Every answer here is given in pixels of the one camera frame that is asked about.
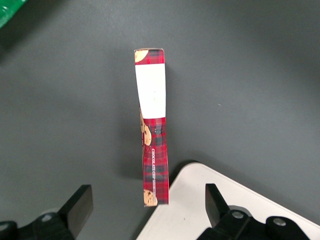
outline white tray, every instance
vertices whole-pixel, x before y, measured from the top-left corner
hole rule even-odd
[[[261,223],[270,216],[295,221],[311,240],[320,240],[320,226],[201,164],[186,165],[169,190],[169,205],[159,205],[137,240],[196,240],[211,227],[205,207],[205,185],[216,184],[226,203],[244,207]]]

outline white label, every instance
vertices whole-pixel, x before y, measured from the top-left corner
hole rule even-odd
[[[135,75],[142,117],[164,118],[166,116],[165,64],[135,65]]]

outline dark gray surface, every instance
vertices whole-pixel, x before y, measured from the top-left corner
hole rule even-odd
[[[320,224],[320,2],[29,0],[0,29],[0,218],[92,184],[85,239],[143,208],[133,50],[165,50],[169,169],[194,159]]]

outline tartan pattern packaging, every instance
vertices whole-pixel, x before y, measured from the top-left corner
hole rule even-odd
[[[140,103],[144,206],[169,203],[166,78],[163,49],[134,51]]]

